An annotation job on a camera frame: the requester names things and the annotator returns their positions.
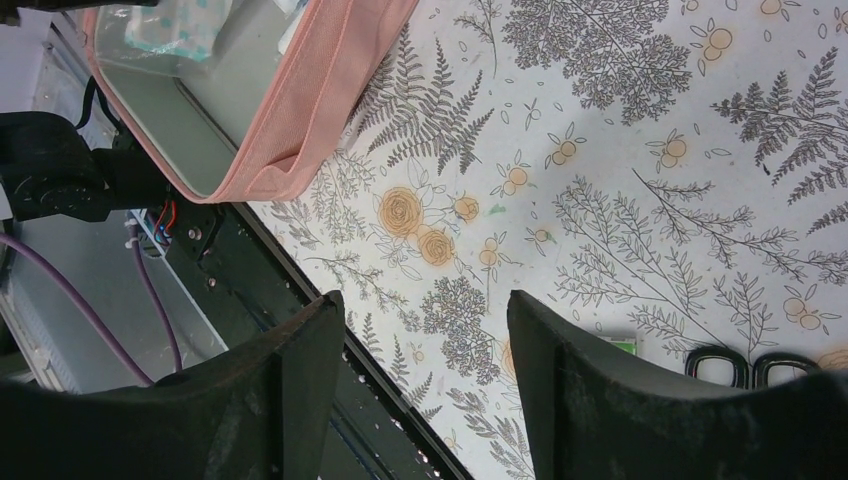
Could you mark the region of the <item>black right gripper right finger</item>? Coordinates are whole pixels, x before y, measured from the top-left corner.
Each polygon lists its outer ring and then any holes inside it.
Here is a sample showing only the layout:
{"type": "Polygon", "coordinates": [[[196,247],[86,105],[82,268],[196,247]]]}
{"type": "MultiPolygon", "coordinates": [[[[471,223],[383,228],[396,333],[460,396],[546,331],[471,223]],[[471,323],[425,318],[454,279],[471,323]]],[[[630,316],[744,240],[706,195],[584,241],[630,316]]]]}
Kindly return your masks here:
{"type": "Polygon", "coordinates": [[[522,290],[507,306],[512,359],[540,479],[843,479],[847,373],[775,367],[730,387],[625,352],[522,290]]]}

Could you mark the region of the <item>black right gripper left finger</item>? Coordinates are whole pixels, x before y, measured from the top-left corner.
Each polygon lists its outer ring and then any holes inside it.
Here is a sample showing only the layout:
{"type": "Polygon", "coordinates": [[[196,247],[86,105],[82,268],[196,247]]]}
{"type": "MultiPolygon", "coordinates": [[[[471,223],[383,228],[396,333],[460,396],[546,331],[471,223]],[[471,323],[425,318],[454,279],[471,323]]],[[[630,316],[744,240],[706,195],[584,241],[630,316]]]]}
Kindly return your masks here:
{"type": "Polygon", "coordinates": [[[5,479],[315,479],[345,338],[342,295],[150,387],[1,386],[5,479]]]}

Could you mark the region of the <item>plastic bag of band-aids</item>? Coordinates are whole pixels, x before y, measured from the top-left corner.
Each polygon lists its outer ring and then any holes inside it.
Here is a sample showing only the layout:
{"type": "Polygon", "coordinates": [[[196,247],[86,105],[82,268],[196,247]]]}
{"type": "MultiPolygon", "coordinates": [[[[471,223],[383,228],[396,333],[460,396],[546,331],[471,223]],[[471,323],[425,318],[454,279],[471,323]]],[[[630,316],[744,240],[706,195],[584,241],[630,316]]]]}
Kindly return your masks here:
{"type": "Polygon", "coordinates": [[[213,54],[232,4],[230,0],[179,0],[133,7],[125,42],[156,55],[205,61],[213,54]]]}

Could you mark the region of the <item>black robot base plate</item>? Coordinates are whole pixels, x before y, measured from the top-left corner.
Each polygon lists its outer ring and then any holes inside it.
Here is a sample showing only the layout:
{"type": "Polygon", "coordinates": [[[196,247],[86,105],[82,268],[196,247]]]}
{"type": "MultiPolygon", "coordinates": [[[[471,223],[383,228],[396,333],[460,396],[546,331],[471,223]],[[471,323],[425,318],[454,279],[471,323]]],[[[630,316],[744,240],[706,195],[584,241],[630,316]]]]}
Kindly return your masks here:
{"type": "MultiPolygon", "coordinates": [[[[156,196],[143,223],[223,345],[246,342],[319,296],[248,206],[197,205],[169,185],[156,196]]],[[[412,373],[412,351],[378,336],[381,319],[373,305],[346,313],[320,477],[468,478],[431,427],[440,410],[436,377],[412,373]]]]}

